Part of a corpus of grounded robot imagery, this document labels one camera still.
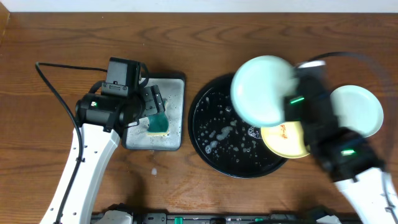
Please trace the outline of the light blue plate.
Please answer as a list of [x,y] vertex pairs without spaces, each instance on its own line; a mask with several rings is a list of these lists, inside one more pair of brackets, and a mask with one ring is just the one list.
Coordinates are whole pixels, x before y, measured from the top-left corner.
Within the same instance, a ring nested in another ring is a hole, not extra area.
[[239,117],[258,128],[285,122],[284,98],[297,86],[294,67],[273,55],[250,59],[234,74],[230,95]]
[[380,101],[369,90],[344,85],[333,90],[330,97],[340,127],[356,131],[365,138],[380,130],[384,111]]

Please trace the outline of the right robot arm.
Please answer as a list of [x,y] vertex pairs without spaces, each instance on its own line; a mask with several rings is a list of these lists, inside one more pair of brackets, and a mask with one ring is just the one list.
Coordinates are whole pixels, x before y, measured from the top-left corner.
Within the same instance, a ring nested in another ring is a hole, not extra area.
[[361,134],[340,126],[320,73],[294,69],[298,83],[285,97],[285,119],[300,122],[310,154],[363,223],[397,223],[397,194],[385,162]]

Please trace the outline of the yellow plate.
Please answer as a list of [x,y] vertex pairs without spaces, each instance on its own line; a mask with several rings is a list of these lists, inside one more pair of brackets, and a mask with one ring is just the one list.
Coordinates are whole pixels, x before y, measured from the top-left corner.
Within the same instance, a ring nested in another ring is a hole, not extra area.
[[298,121],[263,127],[261,136],[265,145],[280,157],[299,159],[310,154],[309,146],[304,143],[302,125]]

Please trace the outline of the green yellow sponge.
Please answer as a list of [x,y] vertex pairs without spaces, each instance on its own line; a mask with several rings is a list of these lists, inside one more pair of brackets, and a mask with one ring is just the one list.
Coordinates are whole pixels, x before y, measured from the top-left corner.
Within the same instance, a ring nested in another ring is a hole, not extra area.
[[165,136],[169,133],[169,119],[165,114],[166,110],[161,113],[148,117],[149,124],[147,133],[153,136]]

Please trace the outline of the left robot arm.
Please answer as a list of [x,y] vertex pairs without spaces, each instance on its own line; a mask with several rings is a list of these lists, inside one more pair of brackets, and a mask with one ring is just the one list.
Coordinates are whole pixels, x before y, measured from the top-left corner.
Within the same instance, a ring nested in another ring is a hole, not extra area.
[[96,82],[71,110],[47,80],[44,83],[65,108],[73,125],[73,140],[60,182],[42,223],[89,223],[106,166],[129,128],[142,118],[164,112],[159,87],[150,86],[142,62],[112,57],[105,80]]

